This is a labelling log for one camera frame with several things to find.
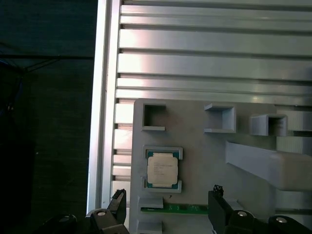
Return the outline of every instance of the screw head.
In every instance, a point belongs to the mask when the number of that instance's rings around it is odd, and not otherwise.
[[[237,214],[238,214],[239,216],[241,216],[241,217],[247,216],[247,214],[246,214],[245,212],[243,212],[243,211],[239,211]]]
[[[98,215],[98,216],[103,216],[103,215],[106,215],[106,212],[100,211],[100,212],[97,213],[97,215]]]
[[[277,217],[276,221],[279,222],[279,223],[287,223],[287,220],[282,218],[282,217]]]

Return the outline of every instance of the dark background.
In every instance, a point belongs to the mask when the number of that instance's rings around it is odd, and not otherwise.
[[[1,53],[93,57],[97,3],[0,1]],[[40,60],[13,61],[27,66]],[[23,137],[35,142],[36,155],[31,213],[13,233],[28,233],[59,212],[86,213],[93,65],[62,60],[24,77],[13,116]]]

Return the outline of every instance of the metal slot groove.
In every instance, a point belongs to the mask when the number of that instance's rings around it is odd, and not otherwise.
[[[253,10],[275,10],[275,11],[312,11],[312,5],[306,0],[297,0],[293,4],[285,4],[282,1],[177,1],[177,0],[126,0],[124,5],[140,6],[180,6],[180,7],[201,7],[201,8],[221,8],[221,9],[253,9]]]
[[[305,29],[283,30],[278,29],[252,29],[248,27],[241,28],[231,28],[231,27],[208,27],[208,26],[179,26],[179,25],[155,25],[155,24],[143,24],[143,23],[133,23],[127,22],[125,17],[121,17],[122,29],[140,29],[140,30],[164,30],[164,31],[184,31],[184,32],[219,32],[219,33],[241,33],[241,34],[259,34],[259,35],[285,35],[285,36],[312,36],[312,30],[309,28],[310,23],[307,24]]]

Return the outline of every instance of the gray plastic slot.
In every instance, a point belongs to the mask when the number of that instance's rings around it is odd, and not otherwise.
[[[165,131],[167,119],[166,106],[163,104],[144,104],[142,130]]]
[[[312,190],[312,157],[226,143],[226,162],[284,191]]]
[[[209,112],[208,127],[205,133],[236,133],[236,109],[234,106],[214,105],[205,106]]]
[[[287,116],[279,114],[251,116],[250,134],[285,137],[287,135]]]
[[[158,198],[140,197],[138,201],[138,208],[141,209],[142,207],[162,209],[164,208],[164,202],[161,197],[158,197]]]

